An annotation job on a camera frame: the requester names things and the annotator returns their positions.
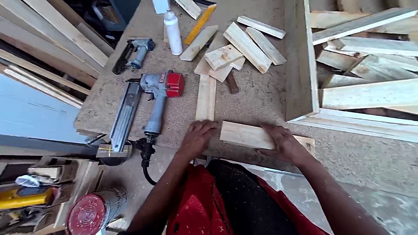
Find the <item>yellow ruler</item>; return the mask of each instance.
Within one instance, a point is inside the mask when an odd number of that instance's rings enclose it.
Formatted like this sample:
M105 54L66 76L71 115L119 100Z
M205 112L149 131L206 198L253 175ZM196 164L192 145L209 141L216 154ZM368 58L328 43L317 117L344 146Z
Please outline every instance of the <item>yellow ruler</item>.
M205 13L203 13L202 17L199 19L197 24L191 30L190 34L184 40L185 44L190 45L191 42L193 42L193 39L196 37L196 35L202 29L202 27L206 23L206 21L208 21L209 16L212 14L212 12L215 10L215 8L216 8L216 4L212 4L208 7L208 9L206 9Z

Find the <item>nail gun trigger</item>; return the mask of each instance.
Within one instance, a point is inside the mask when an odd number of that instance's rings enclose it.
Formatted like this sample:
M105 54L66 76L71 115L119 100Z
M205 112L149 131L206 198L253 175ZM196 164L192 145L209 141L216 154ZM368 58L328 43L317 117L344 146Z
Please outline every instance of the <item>nail gun trigger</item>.
M154 93L151 93L150 98L148 99L148 101L151 101L151 100L154 100L154 99L155 99Z

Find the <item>person's right hand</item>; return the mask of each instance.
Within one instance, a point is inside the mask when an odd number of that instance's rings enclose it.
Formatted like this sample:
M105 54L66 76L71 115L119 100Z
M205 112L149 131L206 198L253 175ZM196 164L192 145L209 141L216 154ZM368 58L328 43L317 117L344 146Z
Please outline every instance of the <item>person's right hand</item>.
M262 124L261 127L273 138L275 149L259 149L266 156L290 162L299 167L309 160L315 159L296 139L289 129L282 126Z

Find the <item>concrete floor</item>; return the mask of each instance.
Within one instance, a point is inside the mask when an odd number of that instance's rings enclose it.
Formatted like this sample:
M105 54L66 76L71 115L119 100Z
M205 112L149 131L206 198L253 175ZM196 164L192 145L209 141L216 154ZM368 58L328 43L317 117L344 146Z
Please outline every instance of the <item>concrete floor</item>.
M176 149L156 146L149 173L159 179L168 167ZM113 229L125 230L133 216L145 201L152 186L146 181L139 167L141 157L134 152L121 166L107 167L99 188L123 185L129 195L129 206L123 212L123 220L112 225ZM333 234L318 198L302 175L288 174L277 170L242 164L252 173L263 178L275 190L282 190L298 209L314 224ZM418 199L400 194L373 190L352 184L341 183L346 192L362 205L387 231L393 235L414 235L418 231Z

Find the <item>wooden crate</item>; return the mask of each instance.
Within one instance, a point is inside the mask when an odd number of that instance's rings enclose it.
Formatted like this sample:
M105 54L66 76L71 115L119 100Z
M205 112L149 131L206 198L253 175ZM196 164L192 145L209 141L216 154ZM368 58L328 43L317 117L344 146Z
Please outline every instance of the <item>wooden crate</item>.
M418 143L418 121L319 107L309 0L285 0L286 121Z

